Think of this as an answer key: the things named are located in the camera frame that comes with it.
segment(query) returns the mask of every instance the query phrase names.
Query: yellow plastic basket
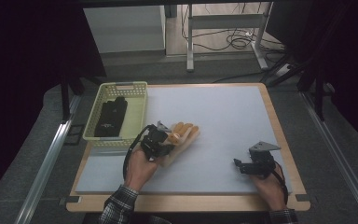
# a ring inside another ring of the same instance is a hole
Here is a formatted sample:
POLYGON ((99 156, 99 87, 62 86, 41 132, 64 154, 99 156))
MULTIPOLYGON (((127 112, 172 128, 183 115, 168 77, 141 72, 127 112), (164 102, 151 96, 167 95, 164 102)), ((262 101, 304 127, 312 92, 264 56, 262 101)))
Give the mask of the yellow plastic basket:
POLYGON ((102 84, 98 89, 94 105, 89 114, 89 120, 83 132, 83 139, 92 143, 94 147, 129 147, 145 126, 146 104, 146 82, 111 82, 102 84), (119 137, 95 137, 94 130, 101 116, 103 103, 114 101, 118 96, 124 96, 128 102, 119 137))

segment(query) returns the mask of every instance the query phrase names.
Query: wall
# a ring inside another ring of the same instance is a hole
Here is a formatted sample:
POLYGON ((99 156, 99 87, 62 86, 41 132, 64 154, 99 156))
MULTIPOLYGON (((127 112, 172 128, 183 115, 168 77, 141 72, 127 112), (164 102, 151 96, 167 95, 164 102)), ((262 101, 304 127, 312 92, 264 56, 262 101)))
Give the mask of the wall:
POLYGON ((100 53, 165 49, 163 6, 85 8, 100 53))

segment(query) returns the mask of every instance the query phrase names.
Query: plaid shirt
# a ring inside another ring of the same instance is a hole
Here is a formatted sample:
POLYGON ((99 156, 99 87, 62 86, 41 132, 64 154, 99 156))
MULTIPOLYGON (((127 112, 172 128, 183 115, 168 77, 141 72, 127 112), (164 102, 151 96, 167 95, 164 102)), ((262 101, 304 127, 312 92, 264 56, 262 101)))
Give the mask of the plaid shirt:
MULTIPOLYGON (((103 213, 100 215, 99 223, 125 224, 130 223, 135 200, 138 191, 121 185, 118 190, 110 196, 104 205, 103 213)), ((269 212, 273 224, 297 224, 295 210, 287 209, 282 211, 269 212)), ((171 222, 160 217, 150 217, 149 224, 171 224, 171 222)))

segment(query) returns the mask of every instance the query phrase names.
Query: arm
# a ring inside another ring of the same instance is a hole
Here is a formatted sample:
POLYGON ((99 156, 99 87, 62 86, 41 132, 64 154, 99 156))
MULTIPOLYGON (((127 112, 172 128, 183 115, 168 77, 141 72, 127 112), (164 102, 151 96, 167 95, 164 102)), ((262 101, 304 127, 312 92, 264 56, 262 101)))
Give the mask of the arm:
MULTIPOLYGON (((283 177, 281 166, 277 163, 275 172, 283 177)), ((268 204, 269 216, 273 224, 296 224, 298 223, 295 210, 288 209, 284 203, 283 189, 274 175, 262 178, 250 175, 254 181, 260 197, 268 204)))
POLYGON ((158 168, 159 160, 148 161, 138 146, 133 150, 124 184, 106 200, 99 223, 129 223, 139 191, 158 168))

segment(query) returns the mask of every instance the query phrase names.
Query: black pouch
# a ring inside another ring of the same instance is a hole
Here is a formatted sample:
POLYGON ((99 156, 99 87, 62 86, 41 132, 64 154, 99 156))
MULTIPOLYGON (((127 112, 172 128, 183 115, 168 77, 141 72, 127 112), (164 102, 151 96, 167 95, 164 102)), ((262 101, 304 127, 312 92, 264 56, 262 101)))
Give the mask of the black pouch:
POLYGON ((128 102, 123 96, 103 103, 101 116, 95 127, 95 137, 118 137, 126 115, 128 102))

